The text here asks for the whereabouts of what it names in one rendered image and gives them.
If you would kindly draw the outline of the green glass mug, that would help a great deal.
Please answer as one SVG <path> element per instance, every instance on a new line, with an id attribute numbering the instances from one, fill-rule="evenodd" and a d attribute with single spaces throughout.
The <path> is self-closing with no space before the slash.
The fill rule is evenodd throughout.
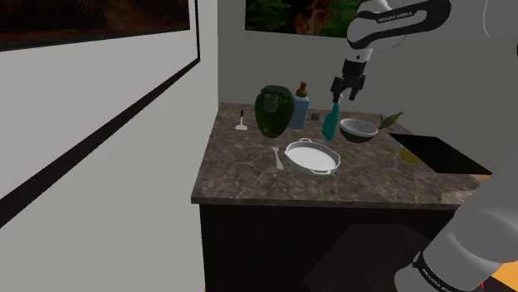
<path id="1" fill-rule="evenodd" d="M 265 94 L 264 96 L 264 111 L 267 113 L 275 113 L 282 102 L 282 98 L 275 94 Z"/>

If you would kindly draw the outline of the blue bottle with brown cap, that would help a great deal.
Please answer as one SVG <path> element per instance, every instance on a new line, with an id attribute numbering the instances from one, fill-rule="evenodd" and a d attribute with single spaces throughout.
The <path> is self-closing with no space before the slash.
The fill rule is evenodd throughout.
<path id="1" fill-rule="evenodd" d="M 301 82 L 300 87 L 292 96 L 292 100 L 294 103 L 294 110 L 288 128 L 302 130 L 305 127 L 306 116 L 310 104 L 305 82 Z"/>

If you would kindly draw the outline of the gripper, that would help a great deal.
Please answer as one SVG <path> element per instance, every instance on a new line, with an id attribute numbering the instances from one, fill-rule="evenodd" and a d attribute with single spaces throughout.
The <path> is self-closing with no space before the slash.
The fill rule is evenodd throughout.
<path id="1" fill-rule="evenodd" d="M 351 88 L 349 100 L 355 100 L 357 94 L 364 88 L 364 82 L 366 79 L 364 69 L 366 64 L 366 61 L 344 61 L 342 77 L 335 77 L 330 88 L 334 104 L 337 104 L 340 101 L 343 91 L 348 88 Z"/>

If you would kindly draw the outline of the white and black bowl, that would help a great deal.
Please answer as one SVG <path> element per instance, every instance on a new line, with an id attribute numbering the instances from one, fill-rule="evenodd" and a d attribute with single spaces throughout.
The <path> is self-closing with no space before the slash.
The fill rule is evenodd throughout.
<path id="1" fill-rule="evenodd" d="M 378 128 L 363 120 L 342 119 L 340 132 L 348 141 L 359 144 L 370 141 L 378 133 Z"/>

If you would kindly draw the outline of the green and orange wall picture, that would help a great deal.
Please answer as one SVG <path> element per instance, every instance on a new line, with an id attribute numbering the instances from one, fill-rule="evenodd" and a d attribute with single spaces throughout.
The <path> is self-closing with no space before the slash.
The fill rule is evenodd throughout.
<path id="1" fill-rule="evenodd" d="M 366 0 L 246 0 L 245 29 L 346 38 Z"/>

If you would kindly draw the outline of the yellow round thing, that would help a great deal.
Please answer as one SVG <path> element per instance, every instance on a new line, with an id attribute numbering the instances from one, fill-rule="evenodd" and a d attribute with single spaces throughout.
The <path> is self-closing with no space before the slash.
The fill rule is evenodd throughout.
<path id="1" fill-rule="evenodd" d="M 408 164 L 415 164 L 415 163 L 420 163 L 421 162 L 421 160 L 417 156 L 415 156 L 413 153 L 411 153 L 405 147 L 401 148 L 399 155 L 400 155 L 400 158 L 405 163 L 408 163 Z"/>

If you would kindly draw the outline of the dark cabinet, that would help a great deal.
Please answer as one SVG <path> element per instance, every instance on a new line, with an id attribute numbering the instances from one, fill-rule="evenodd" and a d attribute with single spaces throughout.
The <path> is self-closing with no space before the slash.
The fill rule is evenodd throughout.
<path id="1" fill-rule="evenodd" d="M 199 207 L 207 292 L 396 292 L 451 207 Z"/>

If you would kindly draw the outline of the green leaf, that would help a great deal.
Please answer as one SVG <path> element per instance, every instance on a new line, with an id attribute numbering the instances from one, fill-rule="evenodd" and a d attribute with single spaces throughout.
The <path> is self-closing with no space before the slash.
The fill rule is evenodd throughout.
<path id="1" fill-rule="evenodd" d="M 386 118 L 384 118 L 383 116 L 380 117 L 381 119 L 381 124 L 380 126 L 378 127 L 378 129 L 386 129 L 386 128 L 389 128 L 391 125 L 395 124 L 397 121 L 398 121 L 398 118 L 403 114 L 403 111 L 402 112 L 399 112 L 397 114 L 393 114 L 393 115 L 390 115 Z"/>

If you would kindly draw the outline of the dark green vase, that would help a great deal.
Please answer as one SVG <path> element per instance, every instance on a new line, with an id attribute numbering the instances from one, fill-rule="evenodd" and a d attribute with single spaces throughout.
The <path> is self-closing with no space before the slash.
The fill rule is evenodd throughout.
<path id="1" fill-rule="evenodd" d="M 282 98 L 282 102 L 275 113 L 264 111 L 265 94 L 275 94 Z M 257 96 L 255 105 L 256 122 L 261 133 L 267 138 L 277 138 L 280 136 L 291 121 L 294 110 L 292 93 L 289 89 L 279 85 L 267 85 L 261 89 Z"/>

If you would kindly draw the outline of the dark framed wall picture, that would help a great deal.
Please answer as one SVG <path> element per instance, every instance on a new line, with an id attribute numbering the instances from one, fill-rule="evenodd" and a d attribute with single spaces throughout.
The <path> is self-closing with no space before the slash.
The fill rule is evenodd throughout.
<path id="1" fill-rule="evenodd" d="M 0 51 L 185 32 L 198 0 L 0 0 Z"/>

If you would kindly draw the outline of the teal bottle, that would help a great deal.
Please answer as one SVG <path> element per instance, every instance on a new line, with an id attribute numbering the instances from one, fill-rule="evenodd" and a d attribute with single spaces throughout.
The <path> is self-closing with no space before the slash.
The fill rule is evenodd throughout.
<path id="1" fill-rule="evenodd" d="M 335 103 L 329 114 L 325 116 L 322 126 L 322 135 L 328 141 L 331 141 L 335 136 L 335 131 L 340 120 L 340 104 Z"/>

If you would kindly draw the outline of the white baking dish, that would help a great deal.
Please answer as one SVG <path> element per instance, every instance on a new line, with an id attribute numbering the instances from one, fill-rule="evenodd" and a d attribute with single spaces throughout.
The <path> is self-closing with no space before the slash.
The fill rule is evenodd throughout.
<path id="1" fill-rule="evenodd" d="M 308 138 L 290 143 L 285 155 L 295 171 L 316 177 L 332 175 L 341 162 L 340 155 L 333 149 Z"/>

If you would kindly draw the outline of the black flat slab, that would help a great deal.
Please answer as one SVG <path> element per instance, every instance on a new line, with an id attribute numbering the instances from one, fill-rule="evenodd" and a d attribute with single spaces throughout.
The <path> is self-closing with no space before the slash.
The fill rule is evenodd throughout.
<path id="1" fill-rule="evenodd" d="M 436 173 L 492 175 L 493 172 L 453 146 L 433 136 L 390 135 Z"/>

